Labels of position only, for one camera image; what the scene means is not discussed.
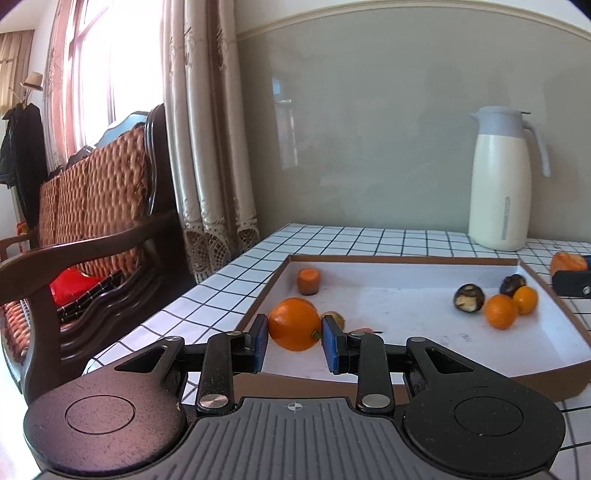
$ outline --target orange fruit piece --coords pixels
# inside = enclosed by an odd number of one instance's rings
[[[299,301],[304,302],[306,305],[310,305],[310,307],[312,307],[314,310],[316,309],[316,307],[314,307],[314,304],[310,300],[306,300],[306,299],[303,299],[301,297],[289,297],[286,300],[299,300]]]
[[[517,305],[511,297],[498,294],[484,304],[484,315],[494,328],[505,330],[513,325],[517,318]]]
[[[295,297],[282,301],[269,314],[269,335],[277,345],[301,352],[318,341],[321,323],[318,312],[304,299]]]
[[[531,287],[518,288],[513,295],[513,302],[517,305],[519,315],[527,315],[533,312],[538,304],[538,293]]]
[[[297,273],[297,289],[302,295],[316,295],[320,289],[320,272],[315,268],[302,268]]]
[[[587,261],[579,254],[557,252],[550,262],[550,275],[554,275],[558,270],[584,271],[588,269]]]

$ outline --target white tiled countertop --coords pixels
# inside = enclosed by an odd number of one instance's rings
[[[89,362],[86,372],[129,355],[164,336],[180,335],[185,338],[185,343],[204,343],[216,333],[233,330],[271,274],[290,254],[519,257],[549,283],[550,260],[561,250],[591,255],[591,244],[529,239],[525,248],[508,253],[473,244],[465,233],[292,223],[101,352]],[[591,300],[566,299],[566,303],[591,331]],[[199,373],[189,374],[189,383],[183,395],[185,403],[195,402],[198,382]],[[552,471],[561,480],[591,479],[591,385],[578,397],[557,405],[564,414],[567,433]]]

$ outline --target white tray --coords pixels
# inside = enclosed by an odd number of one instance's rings
[[[507,377],[535,378],[534,388],[546,390],[543,393],[553,400],[570,396],[573,382],[582,383],[582,389],[591,377],[591,336],[529,267],[512,259],[292,255],[241,326],[258,313],[269,314],[285,298],[301,296],[296,276],[306,267],[319,270],[322,279],[320,291],[306,298],[319,313],[339,312],[346,320],[345,331],[373,328],[383,332],[385,343],[396,345],[404,345],[411,336],[425,336]],[[489,297],[498,293],[504,277],[514,273],[537,290],[539,302],[533,313],[520,316],[509,329],[489,326],[482,312],[468,314],[454,308],[453,295],[461,285],[475,283]],[[355,375],[329,372],[320,342],[304,352],[290,352],[269,339],[262,371],[357,382]],[[557,390],[561,387],[552,376],[544,377],[557,371],[565,380],[560,383],[571,384],[564,392]],[[402,375],[392,374],[392,384],[403,385]]]

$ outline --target black jacket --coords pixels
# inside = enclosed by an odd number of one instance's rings
[[[19,103],[5,115],[8,127],[0,147],[0,183],[16,185],[29,228],[39,222],[39,189],[47,180],[47,159],[41,112]]]

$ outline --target carrot piece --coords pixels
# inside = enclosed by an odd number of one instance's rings
[[[320,289],[320,272],[302,268],[297,274],[297,289],[302,295],[315,295]]]

